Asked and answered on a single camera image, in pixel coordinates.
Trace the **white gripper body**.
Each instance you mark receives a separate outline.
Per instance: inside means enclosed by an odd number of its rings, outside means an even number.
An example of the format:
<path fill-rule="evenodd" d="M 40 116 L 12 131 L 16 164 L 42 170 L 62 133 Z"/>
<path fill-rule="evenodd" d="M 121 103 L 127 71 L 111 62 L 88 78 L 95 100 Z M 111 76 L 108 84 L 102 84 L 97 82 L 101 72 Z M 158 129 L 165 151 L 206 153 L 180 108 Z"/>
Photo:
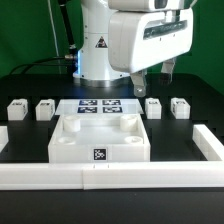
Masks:
<path fill-rule="evenodd" d="M 181 10 L 176 21 L 164 12 L 115 12 L 109 22 L 111 67 L 135 73 L 188 52 L 193 37 L 193 11 Z"/>

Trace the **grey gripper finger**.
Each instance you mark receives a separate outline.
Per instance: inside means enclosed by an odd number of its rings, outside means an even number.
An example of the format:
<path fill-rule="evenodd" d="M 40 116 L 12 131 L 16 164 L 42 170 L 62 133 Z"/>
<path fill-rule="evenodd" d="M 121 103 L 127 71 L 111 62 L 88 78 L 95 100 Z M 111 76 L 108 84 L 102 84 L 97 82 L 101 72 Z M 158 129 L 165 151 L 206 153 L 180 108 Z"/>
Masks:
<path fill-rule="evenodd" d="M 134 85 L 134 95 L 136 97 L 144 97 L 146 95 L 146 74 L 146 70 L 141 70 L 130 75 L 132 83 Z"/>
<path fill-rule="evenodd" d="M 175 64 L 176 64 L 175 58 L 168 59 L 163 62 L 159 79 L 162 85 L 169 85 L 172 82 L 172 76 Z"/>

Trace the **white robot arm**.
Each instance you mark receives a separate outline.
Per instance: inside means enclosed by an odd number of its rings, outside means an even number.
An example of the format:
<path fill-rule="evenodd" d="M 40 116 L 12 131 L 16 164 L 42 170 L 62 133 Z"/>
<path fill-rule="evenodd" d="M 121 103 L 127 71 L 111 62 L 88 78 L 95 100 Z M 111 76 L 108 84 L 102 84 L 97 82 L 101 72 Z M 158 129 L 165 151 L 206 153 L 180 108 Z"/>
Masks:
<path fill-rule="evenodd" d="M 78 52 L 77 83 L 111 87 L 131 79 L 146 95 L 147 69 L 160 64 L 160 80 L 172 82 L 176 58 L 188 52 L 197 0 L 81 0 L 84 45 Z"/>

